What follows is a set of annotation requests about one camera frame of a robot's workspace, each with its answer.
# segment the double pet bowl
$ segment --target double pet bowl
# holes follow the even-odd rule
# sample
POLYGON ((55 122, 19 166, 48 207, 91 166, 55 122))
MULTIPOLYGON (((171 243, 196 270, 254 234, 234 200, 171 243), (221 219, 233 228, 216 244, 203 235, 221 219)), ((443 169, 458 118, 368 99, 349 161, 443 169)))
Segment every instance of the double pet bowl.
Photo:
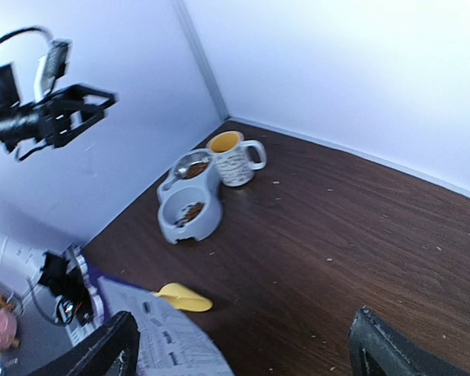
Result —
POLYGON ((222 218, 219 175, 206 149, 183 155, 158 187, 158 223, 172 244, 211 235, 222 218))

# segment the wooden desk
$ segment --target wooden desk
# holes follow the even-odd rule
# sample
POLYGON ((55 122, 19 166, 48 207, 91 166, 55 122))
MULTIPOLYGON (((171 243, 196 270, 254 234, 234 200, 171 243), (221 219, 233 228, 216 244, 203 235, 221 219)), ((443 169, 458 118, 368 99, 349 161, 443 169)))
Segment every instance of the wooden desk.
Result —
POLYGON ((166 243, 154 184, 88 259, 148 289, 180 282, 213 298, 189 316, 236 374, 351 374, 347 333, 363 305, 470 372, 470 200, 340 151, 229 129, 261 140, 269 163, 245 187, 222 187, 207 240, 166 243))

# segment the white plastic part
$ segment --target white plastic part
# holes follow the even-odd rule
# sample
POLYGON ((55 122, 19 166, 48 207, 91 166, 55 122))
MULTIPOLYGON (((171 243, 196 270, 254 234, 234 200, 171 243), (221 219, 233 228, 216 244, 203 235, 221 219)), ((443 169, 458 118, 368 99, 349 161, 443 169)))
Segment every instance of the white plastic part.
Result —
POLYGON ((52 87, 52 81, 54 80, 54 78, 45 78, 44 77, 44 70, 45 70, 45 62, 46 61, 47 61, 47 55, 42 56, 38 60, 37 75, 34 78, 34 84, 33 84, 34 101, 36 103, 38 103, 42 99, 44 99, 45 94, 52 87))
POLYGON ((29 278, 33 283, 40 277, 44 251, 21 244, 0 233, 0 266, 7 266, 18 275, 29 278))

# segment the mug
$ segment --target mug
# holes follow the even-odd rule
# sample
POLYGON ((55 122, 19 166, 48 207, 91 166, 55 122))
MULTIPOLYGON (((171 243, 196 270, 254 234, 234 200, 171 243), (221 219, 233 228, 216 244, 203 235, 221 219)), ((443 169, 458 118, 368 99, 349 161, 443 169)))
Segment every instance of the mug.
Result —
POLYGON ((256 140, 244 141, 244 135, 228 131, 217 135, 208 142, 208 152, 218 170, 221 181, 227 186, 242 186, 254 177, 254 170, 266 166, 266 151, 256 140), (248 147, 254 147, 261 162, 251 160, 248 147))

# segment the black plastic part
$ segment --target black plastic part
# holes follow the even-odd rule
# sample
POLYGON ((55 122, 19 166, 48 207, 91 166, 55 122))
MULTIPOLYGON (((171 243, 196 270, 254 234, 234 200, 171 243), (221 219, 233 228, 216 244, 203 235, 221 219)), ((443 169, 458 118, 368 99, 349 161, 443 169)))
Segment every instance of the black plastic part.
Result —
POLYGON ((67 272, 68 261, 58 255, 45 253, 45 264, 41 268, 42 275, 38 283, 46 286, 52 295, 60 296, 78 307, 76 317, 80 325, 92 320, 92 302, 83 276, 78 268, 67 272))
POLYGON ((0 113, 10 110, 16 104, 19 105, 19 102, 12 65, 4 65, 0 67, 0 113))
POLYGON ((49 88, 49 94, 54 89, 56 80, 64 76, 70 50, 70 42, 56 39, 50 43, 49 52, 45 60, 43 78, 52 79, 52 86, 49 88))
POLYGON ((72 85, 46 96, 40 103, 27 103, 0 114, 0 142, 12 152, 20 141, 34 139, 43 145, 34 147, 20 161, 47 146, 63 147, 105 117, 105 110, 117 102, 113 93, 84 85, 72 85), (86 103, 89 97, 102 99, 99 104, 86 103), (80 113, 80 124, 73 126, 74 115, 80 113))
POLYGON ((395 331, 368 308, 349 332, 353 376, 470 376, 395 331))
POLYGON ((71 351, 29 376, 103 376, 115 367, 112 376, 134 376, 138 354, 137 323, 131 313, 122 311, 71 351))

